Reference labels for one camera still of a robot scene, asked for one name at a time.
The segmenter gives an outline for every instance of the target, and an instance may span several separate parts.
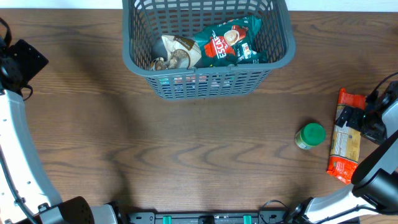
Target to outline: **small jar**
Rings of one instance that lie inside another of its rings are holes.
[[[325,129],[317,123],[307,124],[295,135],[295,142],[302,149],[311,149],[326,138]]]

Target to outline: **white background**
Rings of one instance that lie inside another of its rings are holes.
[[[398,0],[286,0],[293,11],[398,12]],[[122,0],[0,0],[0,8],[121,9]]]

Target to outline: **green clip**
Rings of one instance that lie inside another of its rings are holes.
[[[172,217],[170,216],[163,217],[163,224],[172,224]]]
[[[251,215],[243,216],[243,224],[251,224]]]

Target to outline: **wood grain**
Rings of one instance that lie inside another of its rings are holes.
[[[168,102],[123,63],[120,10],[6,9],[14,41],[50,63],[26,102],[33,140],[64,200],[160,212],[294,205],[343,187],[328,164],[338,90],[369,94],[398,69],[398,14],[291,12],[297,52],[243,97]],[[311,151],[294,134],[318,121]],[[360,159],[376,145],[363,139]],[[395,223],[364,217],[363,223]]]

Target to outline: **green snack bag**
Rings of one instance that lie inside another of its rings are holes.
[[[252,49],[262,21],[254,16],[232,19],[195,34],[205,67],[264,63],[266,55]]]

